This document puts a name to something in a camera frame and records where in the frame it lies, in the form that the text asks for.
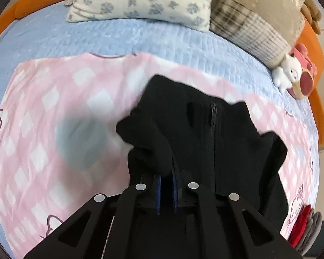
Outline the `light blue quilted bedspread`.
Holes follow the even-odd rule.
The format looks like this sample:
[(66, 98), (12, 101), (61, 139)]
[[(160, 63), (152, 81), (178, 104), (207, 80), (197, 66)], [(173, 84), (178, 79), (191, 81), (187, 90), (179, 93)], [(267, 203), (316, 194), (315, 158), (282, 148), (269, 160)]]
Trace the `light blue quilted bedspread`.
[[(235, 88), (281, 104), (304, 123), (314, 117), (309, 101), (280, 93), (270, 71), (234, 44), (211, 33), (144, 19), (68, 23), (66, 7), (56, 3), (14, 21), (0, 36), (0, 104), (20, 63), (85, 53), (104, 57), (147, 53), (200, 72), (219, 76)], [(0, 226), (0, 241), (14, 257)]]

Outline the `pink plush toy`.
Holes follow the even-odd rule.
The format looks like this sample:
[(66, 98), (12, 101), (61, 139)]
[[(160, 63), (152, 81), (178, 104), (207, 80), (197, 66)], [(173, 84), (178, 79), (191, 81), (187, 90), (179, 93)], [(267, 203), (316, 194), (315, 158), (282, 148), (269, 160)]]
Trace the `pink plush toy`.
[(292, 50), (291, 55), (295, 56), (300, 62), (302, 73), (300, 80), (292, 83), (292, 87), (288, 89), (289, 94), (297, 100), (307, 98), (314, 87), (314, 78), (317, 75), (317, 66), (308, 56), (308, 50), (302, 43), (297, 44)]

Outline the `beige plaid pillow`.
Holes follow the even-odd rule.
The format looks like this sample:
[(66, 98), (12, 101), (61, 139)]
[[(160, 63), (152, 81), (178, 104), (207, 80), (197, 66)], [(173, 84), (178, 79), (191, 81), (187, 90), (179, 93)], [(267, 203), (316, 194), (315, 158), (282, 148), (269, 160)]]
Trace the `beige plaid pillow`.
[(304, 1), (212, 0), (210, 31), (273, 69), (303, 31)]

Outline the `black zip jacket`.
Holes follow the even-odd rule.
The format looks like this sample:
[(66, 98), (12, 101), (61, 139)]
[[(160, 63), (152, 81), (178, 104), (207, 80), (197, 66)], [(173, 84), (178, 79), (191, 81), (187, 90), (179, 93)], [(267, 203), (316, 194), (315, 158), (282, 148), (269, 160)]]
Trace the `black zip jacket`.
[(131, 183), (173, 167), (189, 182), (220, 195), (243, 196), (280, 230), (289, 207), (279, 177), (287, 147), (275, 132), (259, 133), (244, 102), (220, 98), (156, 75), (116, 132), (132, 145)]

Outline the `white plush cat toy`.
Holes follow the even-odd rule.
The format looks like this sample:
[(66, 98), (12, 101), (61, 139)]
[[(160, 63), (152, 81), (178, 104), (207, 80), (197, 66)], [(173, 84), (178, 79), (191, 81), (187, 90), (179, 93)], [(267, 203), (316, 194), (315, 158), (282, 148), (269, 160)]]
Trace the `white plush cat toy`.
[(278, 67), (272, 71), (272, 80), (280, 93), (292, 88), (293, 83), (300, 81), (303, 68), (294, 53), (286, 54)]

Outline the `brown plush toy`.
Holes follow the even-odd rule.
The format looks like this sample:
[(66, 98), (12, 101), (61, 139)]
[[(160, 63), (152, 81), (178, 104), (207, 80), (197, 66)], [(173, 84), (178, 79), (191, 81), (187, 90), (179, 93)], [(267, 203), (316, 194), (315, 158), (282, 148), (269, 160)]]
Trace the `brown plush toy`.
[(313, 28), (315, 34), (320, 35), (321, 29), (319, 26), (319, 21), (322, 18), (320, 10), (317, 8), (313, 0), (305, 0), (303, 6), (301, 7), (301, 13), (304, 15), (308, 23)]

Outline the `grey garment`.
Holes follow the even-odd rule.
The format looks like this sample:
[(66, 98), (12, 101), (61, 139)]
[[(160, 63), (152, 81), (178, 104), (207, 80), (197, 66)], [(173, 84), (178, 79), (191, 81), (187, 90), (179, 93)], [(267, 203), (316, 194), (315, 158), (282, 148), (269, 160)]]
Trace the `grey garment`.
[(305, 231), (301, 236), (295, 249), (304, 256), (308, 250), (312, 247), (316, 241), (322, 226), (322, 214), (321, 212), (314, 212), (314, 208), (311, 208), (309, 216), (307, 218), (307, 223)]

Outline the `red garment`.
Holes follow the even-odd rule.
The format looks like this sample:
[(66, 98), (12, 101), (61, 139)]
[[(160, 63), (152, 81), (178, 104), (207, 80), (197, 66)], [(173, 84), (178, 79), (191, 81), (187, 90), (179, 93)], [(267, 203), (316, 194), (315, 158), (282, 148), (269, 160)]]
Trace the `red garment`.
[(293, 248), (297, 246), (297, 244), (302, 238), (302, 235), (304, 234), (311, 209), (312, 209), (311, 205), (306, 205), (299, 213), (299, 216), (292, 228), (288, 242)]

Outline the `pink checked cartoon blanket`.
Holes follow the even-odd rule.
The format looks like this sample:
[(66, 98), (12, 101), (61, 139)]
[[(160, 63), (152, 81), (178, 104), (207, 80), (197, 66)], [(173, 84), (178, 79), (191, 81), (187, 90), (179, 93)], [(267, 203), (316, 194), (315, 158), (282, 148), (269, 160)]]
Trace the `pink checked cartoon blanket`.
[(147, 53), (104, 57), (85, 53), (20, 63), (0, 104), (0, 226), (16, 258), (97, 193), (128, 185), (129, 145), (116, 123), (156, 74), (233, 104), (245, 101), (261, 133), (272, 130), (288, 154), (279, 171), (289, 214), (288, 237), (303, 204), (318, 191), (318, 133), (265, 96)]

